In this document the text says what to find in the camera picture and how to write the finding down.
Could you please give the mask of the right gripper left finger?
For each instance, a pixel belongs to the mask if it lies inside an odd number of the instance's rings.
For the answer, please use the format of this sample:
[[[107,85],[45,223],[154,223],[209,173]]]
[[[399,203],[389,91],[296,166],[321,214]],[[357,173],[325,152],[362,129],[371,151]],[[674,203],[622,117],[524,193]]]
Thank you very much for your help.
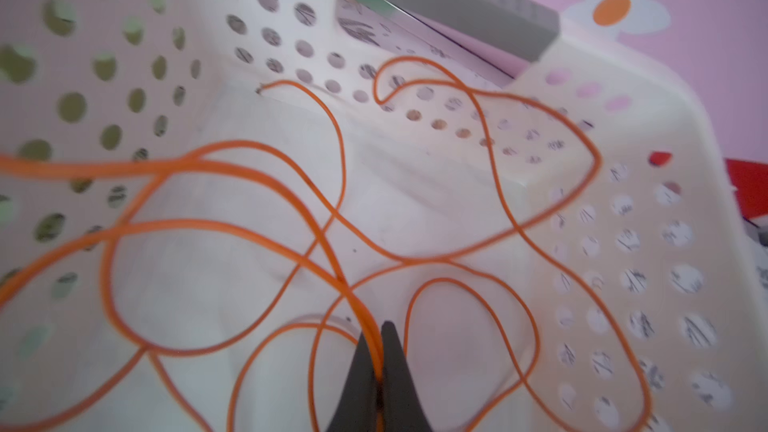
[[[339,403],[327,432],[377,430],[378,382],[369,347],[363,335],[355,348]]]

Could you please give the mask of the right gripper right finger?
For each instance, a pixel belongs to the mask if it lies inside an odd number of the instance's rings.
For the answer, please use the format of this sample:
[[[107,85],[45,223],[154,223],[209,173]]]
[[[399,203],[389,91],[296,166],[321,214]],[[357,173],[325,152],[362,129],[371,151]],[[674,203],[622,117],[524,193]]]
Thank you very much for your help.
[[[384,352],[381,386],[384,430],[432,432],[394,323],[384,322],[381,333]]]

